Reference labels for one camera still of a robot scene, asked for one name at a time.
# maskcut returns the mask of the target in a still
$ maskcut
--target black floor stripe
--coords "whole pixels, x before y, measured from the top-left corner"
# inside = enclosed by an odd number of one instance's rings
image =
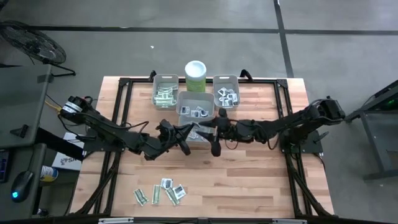
[[[30,30],[88,31],[88,32],[193,32],[193,33],[208,32],[208,33],[242,33],[242,34],[278,34],[279,33],[279,29],[247,29],[247,28],[100,27],[100,26],[27,26],[25,28]],[[398,35],[398,30],[282,29],[282,32],[285,34],[304,34],[304,35]]]
[[[188,32],[188,33],[238,33],[277,34],[278,29],[239,28],[172,28],[172,27],[91,27],[91,26],[27,26],[30,30],[46,31],[88,31],[88,32]]]
[[[305,35],[398,35],[398,30],[300,30],[287,29],[286,34]]]
[[[280,5],[278,0],[274,0],[274,7],[275,7],[276,19],[278,22],[278,28],[280,31],[279,37],[280,37],[280,44],[282,46],[282,54],[284,56],[286,75],[287,78],[294,78],[292,62],[290,61],[289,48],[287,46],[284,21],[282,18],[282,13],[280,11]]]

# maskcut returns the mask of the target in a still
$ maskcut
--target gray plastic bin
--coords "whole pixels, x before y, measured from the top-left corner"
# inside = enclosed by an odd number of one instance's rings
[[[178,94],[176,112],[181,115],[181,107],[188,106],[190,111],[200,106],[205,111],[209,111],[208,116],[214,115],[214,95],[211,93],[198,93],[191,91],[181,91]]]
[[[176,90],[172,91],[173,99],[175,100],[174,105],[165,106],[165,105],[157,105],[155,103],[155,96],[157,94],[157,90],[160,87],[171,87],[177,86]],[[152,104],[155,105],[157,110],[175,110],[177,107],[177,97],[178,97],[178,75],[156,75],[154,78],[154,86],[152,90]]]
[[[213,119],[212,117],[207,117],[207,118],[192,118],[192,117],[188,117],[185,115],[181,115],[180,118],[178,119],[178,125],[185,125],[185,124],[191,124],[191,123],[199,123],[201,121],[209,121]],[[204,127],[204,126],[195,126],[192,128],[192,131],[201,131],[204,133],[215,133],[216,130],[215,128],[209,128],[209,127]],[[201,138],[201,136],[198,135],[197,138],[193,139],[188,137],[186,142],[188,143],[189,146],[207,146],[210,145],[210,143],[206,140]]]
[[[225,87],[226,89],[232,89],[235,91],[238,97],[238,102],[236,102],[233,106],[222,106],[222,102],[219,100],[221,94],[218,93],[218,90]],[[236,108],[241,103],[241,97],[239,94],[239,82],[236,75],[216,75],[213,77],[213,93],[214,93],[214,103],[216,105],[216,109],[225,108],[226,110],[236,110]]]

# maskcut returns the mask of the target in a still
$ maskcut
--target concrete floor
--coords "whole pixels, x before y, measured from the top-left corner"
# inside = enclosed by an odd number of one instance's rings
[[[398,29],[395,0],[280,0],[280,5],[287,29]],[[31,25],[277,28],[272,0],[13,0],[0,19]],[[59,102],[70,95],[97,96],[105,75],[148,75],[151,70],[182,75],[190,60],[204,62],[209,75],[246,68],[255,77],[287,77],[278,34],[45,33],[65,49],[63,65],[78,73],[50,86],[49,95]],[[287,35],[287,43],[294,75],[304,78],[309,100],[330,95],[347,114],[397,79],[398,36]],[[0,63],[31,64],[4,41],[0,49]],[[65,132],[48,108],[41,125],[59,136]],[[398,222],[398,178],[362,180],[377,171],[362,124],[321,130],[330,132],[322,143],[335,213]],[[71,187],[53,187],[44,197],[70,195]],[[44,199],[42,207],[61,215],[66,198]]]

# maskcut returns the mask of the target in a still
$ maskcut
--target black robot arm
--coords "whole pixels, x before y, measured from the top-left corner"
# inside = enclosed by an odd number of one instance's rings
[[[299,144],[320,126],[338,124],[345,117],[338,102],[330,97],[316,100],[304,110],[275,121],[233,120],[227,117],[225,109],[220,109],[218,115],[211,121],[199,123],[199,125],[216,128],[216,136],[198,132],[211,143],[211,153],[214,156],[221,154],[220,139],[244,143],[257,141],[265,144],[282,131],[288,131],[289,142]]]
[[[156,127],[160,134],[157,138],[154,138],[142,132],[148,121],[135,126],[118,126],[96,111],[86,98],[77,96],[69,97],[59,116],[60,119],[65,118],[75,124],[86,124],[89,126],[92,129],[89,130],[89,133],[93,134],[93,136],[78,136],[76,138],[83,142],[101,141],[101,147],[105,145],[108,150],[120,151],[121,149],[128,149],[138,155],[144,152],[146,160],[154,160],[176,145],[181,147],[185,155],[191,153],[185,140],[195,124],[174,126],[163,119]],[[142,128],[139,132],[129,131],[129,129],[141,125]]]

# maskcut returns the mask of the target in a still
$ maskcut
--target butcher block tabletop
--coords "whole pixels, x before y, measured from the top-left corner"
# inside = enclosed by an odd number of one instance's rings
[[[118,81],[120,77],[104,77],[96,109],[111,119]],[[287,79],[293,111],[308,105],[304,81],[301,78]],[[181,83],[179,91],[185,91]],[[207,84],[206,92],[213,91]],[[272,85],[240,83],[241,103],[236,111],[229,111],[231,119],[278,119],[275,93]],[[118,124],[123,113],[126,90],[122,96]],[[144,132],[157,136],[155,127],[161,119],[178,125],[175,111],[158,111],[151,103],[152,84],[135,83],[127,121],[132,125],[149,121]],[[282,97],[284,114],[285,101]],[[271,146],[276,138],[271,139]],[[292,198],[285,157],[279,147],[273,151],[267,144],[258,142],[239,144],[230,150],[220,142],[220,157],[213,157],[210,144],[191,147],[186,156],[179,147],[159,156],[155,161],[146,161],[143,155],[124,152],[119,165],[118,180],[114,192],[113,217],[217,217],[217,218],[292,218]],[[227,142],[233,148],[235,142]],[[71,212],[77,211],[89,199],[98,185],[103,163],[103,152],[95,152],[83,161],[73,197]],[[308,188],[324,208],[333,213],[325,171],[319,160],[312,154],[302,156]],[[173,206],[165,190],[161,190],[160,202],[152,205],[153,185],[162,178],[174,180],[174,186],[182,184],[187,193],[180,205]],[[133,191],[142,189],[149,199],[140,206]],[[104,191],[103,205],[108,188]],[[300,208],[304,212],[302,193],[298,191]]]

